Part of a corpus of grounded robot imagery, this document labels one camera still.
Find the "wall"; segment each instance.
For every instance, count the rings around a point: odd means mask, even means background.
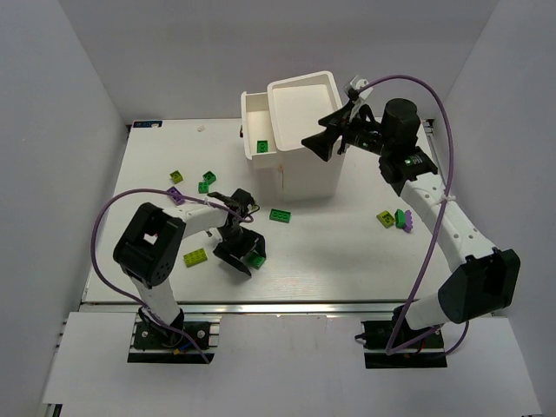
[[[331,70],[407,73],[445,97],[497,0],[60,0],[126,122],[238,117],[240,94]],[[372,104],[403,95],[434,112],[420,88],[392,82]]]
[[[56,0],[0,13],[0,414],[35,415],[126,132]]]
[[[501,0],[447,99],[458,201],[522,261],[508,314],[549,416],[556,416],[554,16],[552,0]]]

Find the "white platform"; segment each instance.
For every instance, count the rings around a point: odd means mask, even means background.
[[[416,216],[411,235],[385,229],[376,220],[385,209],[392,214],[409,209],[382,179],[378,157],[350,149],[334,198],[285,204],[275,199],[271,172],[249,170],[240,125],[235,119],[164,121],[161,128],[131,130],[116,193],[168,189],[174,185],[169,173],[178,169],[184,181],[176,187],[183,194],[198,195],[202,174],[211,170],[217,176],[211,190],[231,195],[243,188],[262,206],[247,227],[267,240],[264,266],[249,279],[212,255],[215,238],[192,236],[182,242],[180,256],[205,248],[208,261],[185,268],[178,259],[170,276],[175,298],[191,302],[405,300],[430,234]],[[422,129],[419,145],[428,151]],[[146,201],[173,205],[162,195],[124,198],[110,210],[98,245],[101,269],[118,287],[133,293],[135,287],[112,260],[112,251],[137,207]],[[271,222],[271,208],[291,211],[291,222]],[[448,276],[447,263],[437,249],[419,296],[436,291]],[[127,299],[106,288],[91,270],[84,300]]]
[[[43,401],[62,416],[520,416],[539,404],[505,318],[442,369],[365,369],[357,317],[222,318],[205,365],[128,364],[135,315],[72,313]],[[446,325],[447,345],[462,326]]]

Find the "building block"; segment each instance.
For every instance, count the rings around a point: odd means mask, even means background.
[[[274,220],[276,222],[283,222],[283,223],[289,223],[289,218],[292,216],[292,214],[289,211],[282,211],[282,210],[277,210],[275,208],[272,208],[270,210],[270,220]]]
[[[179,206],[180,204],[185,203],[185,199],[183,198],[183,194],[180,193],[180,191],[176,187],[170,187],[166,191],[168,191],[169,193],[175,194],[175,197],[169,195],[168,198],[171,199],[175,203],[176,206]]]
[[[207,254],[205,253],[205,249],[203,248],[194,250],[193,252],[183,256],[185,266],[188,268],[193,267],[201,262],[205,262],[207,259]]]
[[[404,228],[406,225],[406,214],[398,208],[394,213],[394,217],[396,220],[396,228]]]
[[[411,211],[406,210],[406,225],[403,227],[403,231],[406,233],[410,233],[411,230],[414,228],[414,219],[411,216]]]
[[[259,269],[265,261],[266,259],[263,256],[251,252],[247,257],[246,263],[255,269]]]
[[[207,182],[201,181],[199,182],[199,194],[207,194],[209,191],[209,186]]]
[[[183,177],[182,174],[180,174],[180,171],[174,171],[170,174],[170,178],[172,179],[172,182],[174,184],[177,184],[178,182],[182,182],[183,181]]]
[[[381,222],[382,226],[384,226],[385,228],[389,228],[390,226],[393,226],[395,223],[394,216],[388,213],[387,210],[376,215],[376,218],[379,219],[379,222]]]
[[[214,175],[212,172],[208,171],[207,173],[205,173],[202,176],[205,180],[205,182],[210,185],[212,184],[214,181],[216,181],[216,175]]]
[[[257,141],[257,154],[268,152],[268,141]]]

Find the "white container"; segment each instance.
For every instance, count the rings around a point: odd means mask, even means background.
[[[281,158],[276,150],[267,93],[242,93],[242,127],[245,156],[252,162],[253,168],[278,167]],[[257,152],[258,141],[268,142],[268,152]]]
[[[315,72],[268,85],[268,107],[275,145],[281,154],[281,191],[284,201],[334,195],[344,155],[337,155],[338,141],[330,161],[324,162],[301,140],[324,130],[319,119],[341,107],[334,77]]]

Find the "purple cable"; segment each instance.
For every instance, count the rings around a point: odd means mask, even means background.
[[[453,180],[453,137],[452,137],[452,128],[450,127],[450,122],[448,121],[448,114],[446,112],[446,108],[444,107],[444,104],[442,103],[442,100],[440,99],[438,94],[436,94],[436,91],[434,91],[434,89],[424,81],[420,80],[419,78],[415,78],[414,76],[404,76],[404,75],[384,76],[360,88],[358,92],[362,93],[366,89],[370,89],[371,87],[377,84],[384,83],[385,81],[389,81],[389,80],[408,80],[408,81],[413,81],[414,83],[418,83],[433,95],[436,104],[438,104],[440,113],[442,114],[442,119],[444,120],[444,124],[446,125],[446,132],[447,132],[447,139],[448,139],[448,177],[446,180],[446,188],[444,190],[444,195],[449,196],[450,188],[452,187],[452,180]],[[427,250],[427,254],[425,255],[425,260],[423,261],[423,264],[420,267],[420,271],[419,274],[417,275],[417,279],[415,280],[415,284],[413,288],[411,288],[411,292],[409,293],[406,303],[404,304],[401,310],[400,317],[398,318],[396,324],[394,325],[394,330],[390,335],[390,339],[388,339],[388,343],[386,346],[387,355],[395,354],[400,350],[402,350],[403,348],[407,348],[408,346],[413,345],[415,342],[428,337],[430,334],[434,333],[436,330],[439,329],[438,326],[434,326],[432,328],[429,328],[425,333],[413,338],[411,341],[406,341],[405,343],[400,344],[398,347],[393,347],[396,336],[400,332],[401,324],[406,318],[406,314],[407,311],[409,310],[409,306],[414,301],[415,296],[417,295],[417,290],[419,289],[419,286],[423,281],[425,272],[427,272],[428,264],[431,261],[431,257],[433,256],[434,246],[438,241],[440,225],[442,224],[442,219],[444,218],[444,213],[446,212],[446,205],[447,205],[447,200],[442,200],[442,203],[440,204],[438,218],[436,219],[436,223],[434,224],[433,237],[431,238],[431,242],[428,245],[428,250]],[[468,323],[466,324],[466,329],[464,330],[464,333],[460,338],[460,340],[455,344],[454,347],[449,349],[446,354],[452,353],[461,344],[463,338],[467,334],[467,328],[468,328]]]
[[[95,224],[93,225],[93,232],[92,232],[91,237],[90,237],[90,259],[91,259],[91,262],[93,264],[93,269],[95,270],[96,274],[98,275],[98,277],[100,278],[100,280],[103,282],[104,285],[106,285],[108,288],[116,291],[118,294],[124,295],[124,296],[130,298],[131,300],[137,302],[143,308],[146,308],[149,311],[149,314],[151,315],[153,321],[156,324],[158,324],[162,328],[166,328],[167,330],[170,330],[174,333],[179,334],[181,337],[185,337],[188,341],[191,342],[191,344],[197,350],[197,352],[199,352],[199,354],[201,355],[203,360],[207,363],[210,363],[210,361],[207,358],[207,356],[205,355],[205,353],[203,353],[201,348],[195,343],[195,341],[193,340],[193,338],[191,336],[189,336],[187,333],[185,333],[183,330],[181,330],[179,328],[172,328],[171,326],[166,324],[164,321],[162,321],[160,319],[160,317],[158,317],[156,314],[154,314],[152,311],[150,311],[149,306],[143,300],[141,300],[139,297],[136,297],[133,294],[130,294],[127,291],[124,291],[124,290],[118,288],[112,282],[108,281],[106,279],[106,277],[104,276],[104,274],[101,272],[101,269],[98,267],[98,260],[96,259],[96,236],[98,235],[98,228],[100,227],[100,224],[101,224],[101,221],[104,217],[104,214],[106,213],[106,211],[109,209],[109,207],[112,204],[114,204],[115,202],[117,202],[121,198],[125,197],[126,195],[138,194],[138,193],[161,194],[161,195],[167,195],[169,197],[175,197],[175,195],[173,195],[172,193],[170,193],[168,191],[162,191],[161,189],[129,189],[128,191],[124,191],[121,194],[115,195],[111,199],[109,199],[108,202],[106,204],[104,204],[104,206],[101,208],[101,211],[99,212],[98,217],[95,220]],[[215,209],[219,208],[220,210],[227,211],[230,214],[238,217],[240,220],[242,220],[242,222],[251,223],[253,221],[253,217],[251,215],[248,215],[247,217],[243,218],[240,215],[238,215],[234,210],[231,210],[230,208],[228,208],[226,206],[222,206],[221,204],[216,204],[216,203],[213,203],[213,202],[205,202],[204,200],[202,200],[200,198],[189,197],[187,195],[183,195],[182,198],[185,199],[185,200],[190,200],[192,202],[197,202],[199,204],[207,204],[210,207],[214,207]]]

